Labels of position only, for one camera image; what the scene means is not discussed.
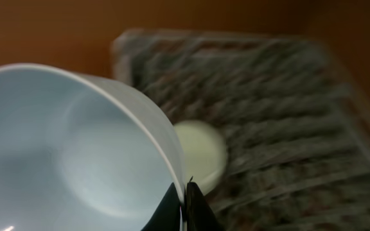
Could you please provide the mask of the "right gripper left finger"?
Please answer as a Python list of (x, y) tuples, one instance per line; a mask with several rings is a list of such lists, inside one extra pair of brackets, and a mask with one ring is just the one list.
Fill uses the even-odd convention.
[(142, 231), (179, 231), (180, 223), (181, 204), (172, 183)]

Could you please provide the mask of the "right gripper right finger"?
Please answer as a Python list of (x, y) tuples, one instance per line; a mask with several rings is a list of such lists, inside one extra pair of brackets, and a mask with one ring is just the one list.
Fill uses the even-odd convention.
[(186, 186), (187, 231), (224, 231), (199, 186), (192, 179)]

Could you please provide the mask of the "yellow plastic cup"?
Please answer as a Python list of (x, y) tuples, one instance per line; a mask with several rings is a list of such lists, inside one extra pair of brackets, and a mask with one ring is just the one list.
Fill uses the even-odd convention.
[(184, 152), (186, 181), (193, 180), (202, 194), (209, 194), (227, 167), (227, 146), (220, 132), (202, 121), (182, 121), (175, 126)]

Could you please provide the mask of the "light blue small bowl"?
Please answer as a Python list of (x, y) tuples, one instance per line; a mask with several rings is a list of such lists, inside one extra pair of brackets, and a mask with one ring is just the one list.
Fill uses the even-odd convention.
[(0, 67), (0, 230), (142, 230), (169, 186), (184, 203), (169, 119), (120, 81)]

